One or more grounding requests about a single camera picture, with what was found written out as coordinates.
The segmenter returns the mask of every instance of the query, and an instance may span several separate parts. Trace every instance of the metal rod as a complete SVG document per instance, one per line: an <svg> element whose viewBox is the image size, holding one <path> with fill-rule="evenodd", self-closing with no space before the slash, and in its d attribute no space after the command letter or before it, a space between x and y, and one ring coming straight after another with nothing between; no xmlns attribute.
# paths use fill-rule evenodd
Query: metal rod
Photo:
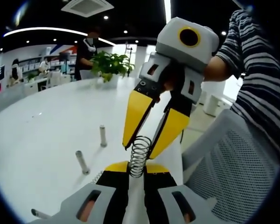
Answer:
<svg viewBox="0 0 280 224"><path fill-rule="evenodd" d="M84 160L84 157L83 157L83 154L81 151L76 151L76 157L78 159L78 162L81 166L81 169L82 169L82 173L84 175L87 175L90 173L90 169L86 166L86 163L85 163L85 160Z"/></svg>
<svg viewBox="0 0 280 224"><path fill-rule="evenodd" d="M101 134L101 147L106 147L107 146L107 140L106 140L106 130L105 130L104 125L101 125L99 127L99 132Z"/></svg>
<svg viewBox="0 0 280 224"><path fill-rule="evenodd" d="M41 218L41 219L49 219L51 218L51 216L45 214L45 213L42 213L38 210L35 210L35 209L31 209L31 213L32 215L34 215L35 217L38 217L38 218Z"/></svg>

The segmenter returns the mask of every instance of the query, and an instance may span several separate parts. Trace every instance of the robotic gripper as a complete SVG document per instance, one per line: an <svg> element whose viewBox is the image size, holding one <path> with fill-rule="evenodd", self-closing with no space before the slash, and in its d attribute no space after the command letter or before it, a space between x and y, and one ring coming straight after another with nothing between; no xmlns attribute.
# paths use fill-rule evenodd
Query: robotic gripper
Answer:
<svg viewBox="0 0 280 224"><path fill-rule="evenodd" d="M218 44L219 38L210 28L181 18L172 19L164 27L157 38L156 52L143 64L141 80L128 100L125 149L135 140L169 77L175 80L174 90L147 158L154 159L182 132L201 95L203 70Z"/></svg>

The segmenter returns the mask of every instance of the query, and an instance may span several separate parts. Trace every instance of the spring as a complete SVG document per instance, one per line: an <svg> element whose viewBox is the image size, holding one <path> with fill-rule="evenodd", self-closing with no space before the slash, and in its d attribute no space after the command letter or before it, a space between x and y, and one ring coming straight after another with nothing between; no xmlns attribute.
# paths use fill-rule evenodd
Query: spring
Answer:
<svg viewBox="0 0 280 224"><path fill-rule="evenodd" d="M101 177L102 174L103 174L103 171L99 172L90 183L97 184L97 182L98 182L98 180L99 180L99 178Z"/></svg>
<svg viewBox="0 0 280 224"><path fill-rule="evenodd" d="M129 164L130 176L135 178L142 176L147 160L147 153L151 144L151 140L145 136L137 136L132 143L131 160Z"/></svg>

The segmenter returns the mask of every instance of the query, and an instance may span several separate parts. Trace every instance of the camera lens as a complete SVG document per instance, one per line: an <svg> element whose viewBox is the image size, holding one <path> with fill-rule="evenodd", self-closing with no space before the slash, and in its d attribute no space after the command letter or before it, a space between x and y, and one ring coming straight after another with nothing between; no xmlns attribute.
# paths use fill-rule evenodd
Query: camera lens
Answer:
<svg viewBox="0 0 280 224"><path fill-rule="evenodd" d="M180 39L185 45L189 47L193 47L199 42L199 37L197 33L192 29L182 30L180 33Z"/></svg>

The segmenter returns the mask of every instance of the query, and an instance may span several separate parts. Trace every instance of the striped shirt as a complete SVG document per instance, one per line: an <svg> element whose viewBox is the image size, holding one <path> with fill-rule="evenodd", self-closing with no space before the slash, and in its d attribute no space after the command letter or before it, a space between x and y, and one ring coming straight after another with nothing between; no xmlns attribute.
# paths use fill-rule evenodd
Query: striped shirt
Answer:
<svg viewBox="0 0 280 224"><path fill-rule="evenodd" d="M261 27L244 10L235 11L218 51L239 78L246 76L231 110L248 120L280 152L280 63Z"/></svg>

